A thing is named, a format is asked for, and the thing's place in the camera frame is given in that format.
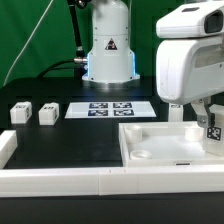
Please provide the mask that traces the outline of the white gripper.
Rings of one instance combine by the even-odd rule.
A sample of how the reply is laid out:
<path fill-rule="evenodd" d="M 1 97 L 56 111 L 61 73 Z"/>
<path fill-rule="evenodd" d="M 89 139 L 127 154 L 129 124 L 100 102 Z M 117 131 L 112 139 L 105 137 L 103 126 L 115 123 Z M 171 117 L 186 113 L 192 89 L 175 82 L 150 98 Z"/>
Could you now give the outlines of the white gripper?
<path fill-rule="evenodd" d="M 156 54 L 158 95 L 168 103 L 193 101 L 198 125 L 210 127 L 205 97 L 224 91 L 224 1 L 183 4 L 158 20 L 156 33 L 163 40 Z"/>

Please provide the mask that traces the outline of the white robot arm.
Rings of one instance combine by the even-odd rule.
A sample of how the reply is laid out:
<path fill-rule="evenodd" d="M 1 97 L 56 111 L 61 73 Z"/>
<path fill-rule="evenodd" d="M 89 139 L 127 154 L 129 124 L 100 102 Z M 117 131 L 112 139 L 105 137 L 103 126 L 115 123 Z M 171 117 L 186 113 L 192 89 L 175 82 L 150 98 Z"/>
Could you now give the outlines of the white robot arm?
<path fill-rule="evenodd" d="M 109 87 L 139 78 L 121 0 L 93 0 L 93 47 L 83 81 Z M 190 104 L 198 125 L 211 127 L 210 97 L 224 92 L 224 0 L 183 4 L 160 18 L 156 34 L 156 87 L 171 104 Z"/>

